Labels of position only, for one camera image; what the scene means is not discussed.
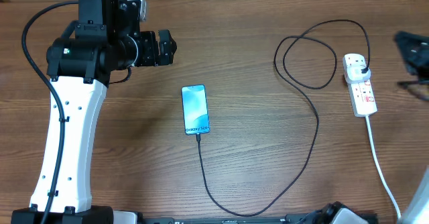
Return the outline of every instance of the extension cord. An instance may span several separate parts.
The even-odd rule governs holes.
[[[356,117],[364,117],[377,112],[377,105],[375,104],[374,92],[371,87],[371,81],[362,77],[360,81],[353,81],[355,83],[349,83],[350,74],[347,74],[351,70],[354,72],[361,70],[365,67],[365,58],[360,54],[347,54],[343,58],[343,66],[347,85],[349,86],[350,100],[353,107],[353,113]]]

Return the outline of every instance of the charger plug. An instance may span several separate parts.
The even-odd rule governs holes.
[[[343,58],[343,66],[355,116],[364,117],[377,112],[374,92],[369,80],[371,71],[368,69],[367,73],[360,75],[358,73],[349,73],[350,71],[354,72],[356,69],[361,73],[361,70],[366,67],[364,57],[360,54],[347,54]]]
[[[369,80],[371,78],[371,70],[362,73],[367,65],[365,58],[360,54],[347,54],[343,57],[344,75],[347,83],[353,84]]]

